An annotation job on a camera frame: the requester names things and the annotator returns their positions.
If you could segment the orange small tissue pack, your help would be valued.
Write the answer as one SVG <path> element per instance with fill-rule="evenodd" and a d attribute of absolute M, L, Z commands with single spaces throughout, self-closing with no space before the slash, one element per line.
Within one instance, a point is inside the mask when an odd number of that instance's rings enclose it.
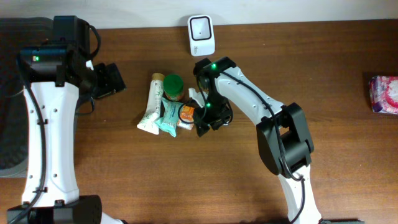
<path fill-rule="evenodd" d="M 182 129 L 192 130 L 194 123 L 193 123 L 193 113 L 194 108 L 190 106 L 183 105 L 182 109 L 180 110 L 180 117 L 177 122 L 177 126 Z"/>

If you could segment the green lid jar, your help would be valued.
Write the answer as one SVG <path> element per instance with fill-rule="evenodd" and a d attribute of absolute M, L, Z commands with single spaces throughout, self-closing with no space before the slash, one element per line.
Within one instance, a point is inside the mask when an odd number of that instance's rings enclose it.
<path fill-rule="evenodd" d="M 164 92 L 171 101 L 180 101 L 183 98 L 184 84 L 177 74 L 170 74 L 164 78 Z"/>

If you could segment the teal wet wipes pack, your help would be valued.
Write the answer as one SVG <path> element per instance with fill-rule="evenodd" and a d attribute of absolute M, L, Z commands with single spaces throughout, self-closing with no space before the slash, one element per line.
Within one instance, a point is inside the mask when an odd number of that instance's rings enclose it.
<path fill-rule="evenodd" d="M 176 129 L 179 120 L 178 109 L 182 106 L 182 103 L 162 98 L 162 105 L 164 106 L 164 115 L 157 119 L 155 124 L 162 131 L 175 137 L 177 135 Z"/>

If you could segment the white floral tube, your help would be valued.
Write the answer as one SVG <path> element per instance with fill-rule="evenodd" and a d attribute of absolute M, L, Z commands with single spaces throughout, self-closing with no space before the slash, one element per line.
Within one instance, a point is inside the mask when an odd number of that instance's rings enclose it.
<path fill-rule="evenodd" d="M 155 122 L 160 118 L 162 97 L 164 94 L 164 78 L 165 76 L 161 73 L 152 74 L 146 111 L 137 124 L 137 128 L 155 135 L 159 134 L 159 128 Z"/>

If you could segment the red purple tissue pack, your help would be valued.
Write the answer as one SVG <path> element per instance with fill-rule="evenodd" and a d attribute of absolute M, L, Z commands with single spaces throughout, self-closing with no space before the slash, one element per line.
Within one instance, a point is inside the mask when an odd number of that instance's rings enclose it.
<path fill-rule="evenodd" d="M 397 77 L 372 77 L 369 81 L 369 95 L 375 113 L 397 114 Z"/>

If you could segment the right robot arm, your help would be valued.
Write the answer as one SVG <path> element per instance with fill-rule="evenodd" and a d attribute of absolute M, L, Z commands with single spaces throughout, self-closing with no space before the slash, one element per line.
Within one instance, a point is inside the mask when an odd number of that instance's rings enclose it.
<path fill-rule="evenodd" d="M 255 125 L 259 156 L 278 176 L 288 206 L 290 223 L 323 223 L 310 182 L 313 141 L 303 109 L 285 105 L 249 81 L 228 57 L 208 58 L 193 69 L 199 95 L 193 122 L 198 136 L 232 122 L 235 104 Z"/>

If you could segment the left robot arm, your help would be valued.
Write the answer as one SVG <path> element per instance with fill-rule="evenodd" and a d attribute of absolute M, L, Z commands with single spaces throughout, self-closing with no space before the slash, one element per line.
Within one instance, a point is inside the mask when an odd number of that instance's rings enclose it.
<path fill-rule="evenodd" d="M 22 202 L 8 209 L 9 223 L 116 223 L 98 195 L 80 195 L 74 168 L 78 108 L 126 87 L 115 64 L 93 65 L 95 33 L 77 16 L 55 16 L 52 38 L 17 54 L 29 152 Z"/>

